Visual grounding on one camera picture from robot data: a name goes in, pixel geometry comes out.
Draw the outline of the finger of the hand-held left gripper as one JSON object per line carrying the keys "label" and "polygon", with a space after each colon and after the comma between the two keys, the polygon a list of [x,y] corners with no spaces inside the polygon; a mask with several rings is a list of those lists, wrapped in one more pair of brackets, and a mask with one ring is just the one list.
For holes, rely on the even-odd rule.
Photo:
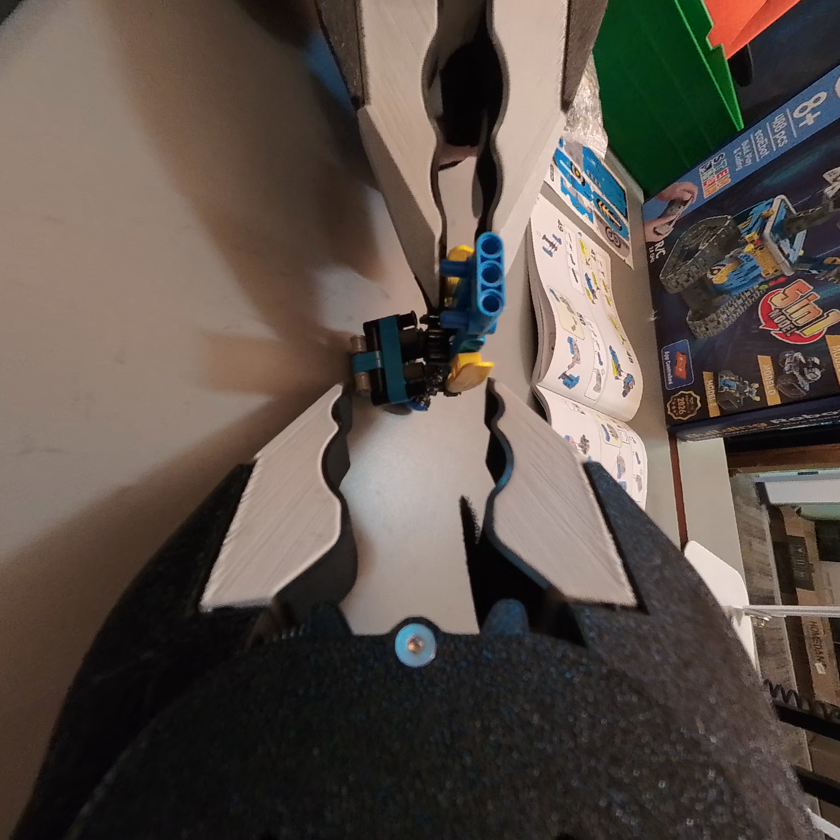
{"label": "finger of the hand-held left gripper", "polygon": [[430,309],[443,305],[445,215],[439,130],[427,88],[438,57],[439,2],[358,2],[363,77],[360,134],[406,262]]}
{"label": "finger of the hand-held left gripper", "polygon": [[569,3],[489,1],[482,85],[489,113],[476,164],[476,233],[491,232],[509,265],[516,255],[564,125],[561,93]]}

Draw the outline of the open instruction booklet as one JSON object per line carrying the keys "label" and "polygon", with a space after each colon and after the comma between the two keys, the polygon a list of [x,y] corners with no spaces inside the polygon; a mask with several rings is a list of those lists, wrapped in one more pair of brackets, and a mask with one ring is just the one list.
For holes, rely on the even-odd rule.
{"label": "open instruction booklet", "polygon": [[532,210],[527,245],[538,328],[532,390],[553,430],[645,508],[647,452],[629,426],[644,378],[618,317],[611,259],[544,196]]}

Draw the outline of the blue yellow brick assembly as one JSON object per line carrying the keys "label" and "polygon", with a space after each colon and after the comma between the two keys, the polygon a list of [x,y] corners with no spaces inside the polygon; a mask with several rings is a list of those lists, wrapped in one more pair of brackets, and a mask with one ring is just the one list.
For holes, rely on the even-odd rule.
{"label": "blue yellow brick assembly", "polygon": [[445,393],[457,396],[482,385],[493,363],[481,357],[507,306],[505,252],[501,237],[484,233],[472,247],[460,245],[440,262],[444,304],[441,328],[448,334]]}

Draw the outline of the grey desk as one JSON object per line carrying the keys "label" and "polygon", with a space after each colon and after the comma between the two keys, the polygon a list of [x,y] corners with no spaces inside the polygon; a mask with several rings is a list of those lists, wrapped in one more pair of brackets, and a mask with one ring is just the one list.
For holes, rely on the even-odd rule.
{"label": "grey desk", "polygon": [[228,468],[419,304],[310,2],[22,2],[2,25],[2,702],[63,693]]}

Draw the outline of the green box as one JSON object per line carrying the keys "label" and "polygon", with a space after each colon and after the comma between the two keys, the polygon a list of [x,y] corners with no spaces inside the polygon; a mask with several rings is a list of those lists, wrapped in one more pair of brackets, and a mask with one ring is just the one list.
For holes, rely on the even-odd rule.
{"label": "green box", "polygon": [[610,148],[646,196],[744,127],[701,1],[610,1],[593,50]]}

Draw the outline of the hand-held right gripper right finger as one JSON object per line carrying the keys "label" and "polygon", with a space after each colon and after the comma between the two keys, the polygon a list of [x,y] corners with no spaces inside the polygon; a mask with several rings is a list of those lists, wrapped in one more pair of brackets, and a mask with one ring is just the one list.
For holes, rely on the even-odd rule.
{"label": "hand-held right gripper right finger", "polygon": [[490,544],[574,603],[637,607],[581,455],[514,392],[486,385]]}

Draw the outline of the dark blue toy box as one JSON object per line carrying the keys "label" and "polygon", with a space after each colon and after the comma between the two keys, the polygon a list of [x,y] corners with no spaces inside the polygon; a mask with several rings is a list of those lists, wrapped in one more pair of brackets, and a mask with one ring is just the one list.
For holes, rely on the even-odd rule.
{"label": "dark blue toy box", "polygon": [[838,422],[839,69],[643,206],[669,432]]}

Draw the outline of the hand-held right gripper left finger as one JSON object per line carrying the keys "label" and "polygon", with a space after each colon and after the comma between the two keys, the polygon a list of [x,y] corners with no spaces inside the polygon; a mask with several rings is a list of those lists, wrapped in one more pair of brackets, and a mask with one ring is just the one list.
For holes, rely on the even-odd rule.
{"label": "hand-held right gripper left finger", "polygon": [[204,612],[278,602],[307,613],[350,593],[358,552],[340,485],[351,427],[351,396],[336,384],[256,454],[200,601]]}

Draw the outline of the orange box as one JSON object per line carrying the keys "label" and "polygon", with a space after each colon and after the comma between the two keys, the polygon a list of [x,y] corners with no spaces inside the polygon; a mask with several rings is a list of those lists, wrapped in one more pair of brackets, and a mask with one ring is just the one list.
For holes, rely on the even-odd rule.
{"label": "orange box", "polygon": [[705,1],[712,21],[708,43],[722,47],[730,58],[797,4],[797,0]]}

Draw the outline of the blue sticker sheet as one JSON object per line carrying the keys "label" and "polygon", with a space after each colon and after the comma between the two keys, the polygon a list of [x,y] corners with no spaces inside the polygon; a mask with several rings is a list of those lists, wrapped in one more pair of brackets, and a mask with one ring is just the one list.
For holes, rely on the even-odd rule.
{"label": "blue sticker sheet", "polygon": [[634,267],[627,191],[590,147],[560,139],[544,181],[616,256]]}

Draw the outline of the clear plastic parts bag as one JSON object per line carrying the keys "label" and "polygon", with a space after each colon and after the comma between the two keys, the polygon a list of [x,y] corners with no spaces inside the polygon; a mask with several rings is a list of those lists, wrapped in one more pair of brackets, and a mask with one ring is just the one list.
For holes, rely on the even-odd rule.
{"label": "clear plastic parts bag", "polygon": [[591,53],[568,111],[565,137],[570,142],[589,148],[603,159],[608,148],[608,137],[603,123],[598,81],[594,55]]}

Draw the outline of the blue beam with black pins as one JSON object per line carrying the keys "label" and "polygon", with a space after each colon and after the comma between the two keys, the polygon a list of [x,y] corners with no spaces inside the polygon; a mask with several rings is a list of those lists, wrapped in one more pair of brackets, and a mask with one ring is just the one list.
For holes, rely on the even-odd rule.
{"label": "blue beam with black pins", "polygon": [[413,312],[364,322],[362,334],[351,338],[353,392],[375,406],[408,403],[403,369],[403,334],[416,327]]}

